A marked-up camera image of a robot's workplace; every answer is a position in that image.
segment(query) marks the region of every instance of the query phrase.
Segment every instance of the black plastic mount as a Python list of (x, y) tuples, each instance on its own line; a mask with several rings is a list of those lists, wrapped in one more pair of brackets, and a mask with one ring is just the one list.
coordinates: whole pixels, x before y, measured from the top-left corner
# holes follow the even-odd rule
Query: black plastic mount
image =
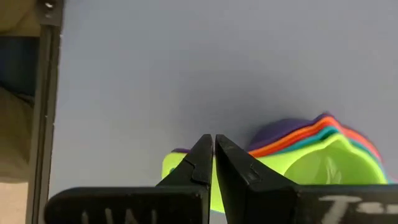
[(209, 222), (213, 140), (203, 135), (156, 187), (85, 187), (63, 191), (45, 208), (47, 224)]
[[(398, 223), (396, 185), (298, 185), (224, 135), (216, 169), (229, 224)], [(204, 135), (156, 187), (77, 188), (54, 196), (47, 224), (208, 223), (213, 141)]]
[(229, 224), (398, 223), (397, 185), (298, 185), (223, 135), (215, 153)]

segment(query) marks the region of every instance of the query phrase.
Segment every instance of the gray table surface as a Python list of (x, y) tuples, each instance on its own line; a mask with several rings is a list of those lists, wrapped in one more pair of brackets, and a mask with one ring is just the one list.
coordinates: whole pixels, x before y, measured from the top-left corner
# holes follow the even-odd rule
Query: gray table surface
[(154, 185), (203, 133), (325, 110), (396, 175), (397, 24), (394, 0), (68, 0), (49, 196)]

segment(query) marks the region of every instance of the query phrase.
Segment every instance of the lime green cup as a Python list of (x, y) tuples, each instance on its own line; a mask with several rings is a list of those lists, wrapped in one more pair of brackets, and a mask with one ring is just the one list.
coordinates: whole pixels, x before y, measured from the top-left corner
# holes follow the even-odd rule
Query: lime green cup
[[(163, 160), (162, 178), (182, 161), (186, 154), (172, 152)], [(381, 165), (368, 153), (352, 145), (340, 134), (296, 151), (256, 158), (266, 166), (298, 184), (388, 184)], [(213, 160), (210, 208), (224, 212)]]

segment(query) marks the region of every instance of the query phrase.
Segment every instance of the stack of colored cups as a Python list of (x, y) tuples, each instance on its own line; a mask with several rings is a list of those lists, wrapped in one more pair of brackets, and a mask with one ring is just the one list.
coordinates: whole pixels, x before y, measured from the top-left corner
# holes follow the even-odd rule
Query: stack of colored cups
[[(314, 120), (282, 119), (268, 124), (255, 135), (246, 151), (298, 184), (390, 182), (374, 144), (328, 113)], [(175, 149), (166, 156), (162, 178), (187, 152), (186, 149)], [(211, 190), (211, 209), (223, 212), (215, 166)]]

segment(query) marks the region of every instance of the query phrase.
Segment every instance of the black metal frame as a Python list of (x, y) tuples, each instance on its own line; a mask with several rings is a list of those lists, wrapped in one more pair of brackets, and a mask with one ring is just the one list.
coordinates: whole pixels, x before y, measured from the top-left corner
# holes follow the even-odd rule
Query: black metal frame
[(43, 224), (48, 200), (63, 1), (37, 1), (41, 25), (26, 223)]

